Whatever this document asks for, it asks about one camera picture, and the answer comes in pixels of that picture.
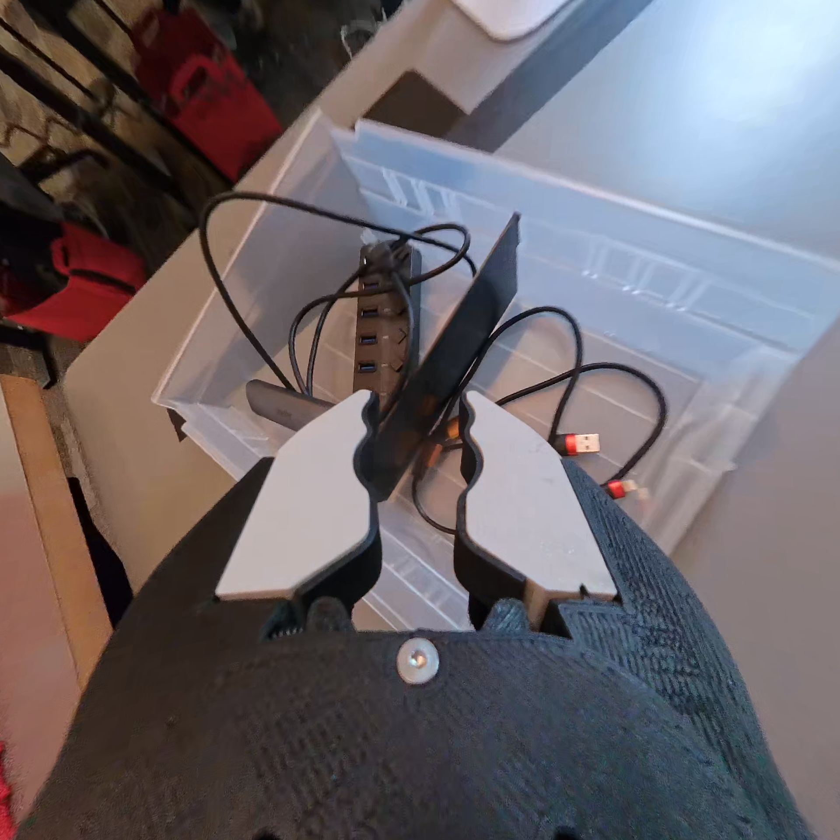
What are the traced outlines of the black multi-port USB hub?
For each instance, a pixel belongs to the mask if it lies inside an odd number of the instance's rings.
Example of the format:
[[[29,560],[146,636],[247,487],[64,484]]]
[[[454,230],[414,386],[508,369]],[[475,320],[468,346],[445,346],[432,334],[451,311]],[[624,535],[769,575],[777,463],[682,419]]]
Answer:
[[[402,377],[419,363],[421,292],[410,281],[422,271],[419,251],[408,244],[380,243],[360,252],[354,338],[353,389],[375,392],[384,407]]]

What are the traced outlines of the grey slim USB hub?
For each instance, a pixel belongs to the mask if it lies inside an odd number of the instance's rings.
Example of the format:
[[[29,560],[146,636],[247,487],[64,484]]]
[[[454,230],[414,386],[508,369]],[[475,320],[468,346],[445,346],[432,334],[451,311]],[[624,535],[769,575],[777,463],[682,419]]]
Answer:
[[[295,433],[333,407],[317,397],[257,379],[246,384],[245,396],[256,415]]]

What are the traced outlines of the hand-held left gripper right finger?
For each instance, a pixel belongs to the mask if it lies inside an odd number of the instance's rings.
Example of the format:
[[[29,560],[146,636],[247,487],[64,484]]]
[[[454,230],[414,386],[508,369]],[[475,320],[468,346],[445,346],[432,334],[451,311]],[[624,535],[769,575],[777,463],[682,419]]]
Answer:
[[[613,602],[618,591],[562,456],[480,392],[460,399],[454,570],[475,628],[519,601],[540,630],[552,602]]]

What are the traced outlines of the black bin divider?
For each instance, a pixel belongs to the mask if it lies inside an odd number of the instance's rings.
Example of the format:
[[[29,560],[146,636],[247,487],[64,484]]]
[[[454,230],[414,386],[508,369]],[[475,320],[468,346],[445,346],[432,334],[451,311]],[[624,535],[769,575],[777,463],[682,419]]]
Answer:
[[[518,292],[520,213],[514,212],[458,306],[411,373],[360,470],[374,503],[394,491]]]

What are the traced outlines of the wooden side table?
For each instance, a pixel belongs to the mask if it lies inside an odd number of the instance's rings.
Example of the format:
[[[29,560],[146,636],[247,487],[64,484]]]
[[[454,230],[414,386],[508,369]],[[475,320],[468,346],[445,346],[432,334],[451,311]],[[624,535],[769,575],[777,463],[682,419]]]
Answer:
[[[112,634],[88,543],[39,386],[3,374],[2,395],[80,691]]]

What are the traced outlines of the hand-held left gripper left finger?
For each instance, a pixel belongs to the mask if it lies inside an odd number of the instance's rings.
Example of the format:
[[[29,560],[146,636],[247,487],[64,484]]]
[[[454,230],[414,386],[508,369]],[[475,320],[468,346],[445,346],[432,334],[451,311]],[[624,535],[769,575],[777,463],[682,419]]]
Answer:
[[[363,455],[379,397],[352,393],[294,432],[276,452],[215,589],[222,602],[323,597],[348,613],[382,572],[377,503]]]

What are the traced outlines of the red and black bag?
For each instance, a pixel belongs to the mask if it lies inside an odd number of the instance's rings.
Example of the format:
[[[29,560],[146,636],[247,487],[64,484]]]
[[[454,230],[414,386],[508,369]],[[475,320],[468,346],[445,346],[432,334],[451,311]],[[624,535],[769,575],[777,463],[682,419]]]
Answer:
[[[143,259],[70,222],[2,223],[2,318],[88,343],[147,281]]]

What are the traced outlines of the clear plastic bin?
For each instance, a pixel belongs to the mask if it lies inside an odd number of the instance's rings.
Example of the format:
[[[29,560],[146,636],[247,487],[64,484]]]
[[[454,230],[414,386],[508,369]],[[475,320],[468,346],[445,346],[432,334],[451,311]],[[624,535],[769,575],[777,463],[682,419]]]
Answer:
[[[310,117],[266,192],[391,228],[456,223],[478,266],[519,213],[518,294],[505,318],[556,306],[576,318],[586,363],[644,371],[668,402],[662,437],[631,471],[647,492],[621,507],[671,553],[795,363],[838,317],[838,262],[659,212],[525,164],[360,120]],[[291,319],[356,267],[373,232],[245,203],[254,211],[224,283],[266,351],[291,378]],[[490,350],[476,388],[499,398],[567,371],[568,327],[537,316]],[[259,419],[246,383],[277,382],[213,291],[152,401],[234,481],[289,437]],[[600,435],[581,467],[603,481],[655,420],[649,390],[614,371],[582,377],[560,429]],[[467,628],[451,539],[420,519],[407,480],[381,505],[383,569],[365,603],[387,625]]]

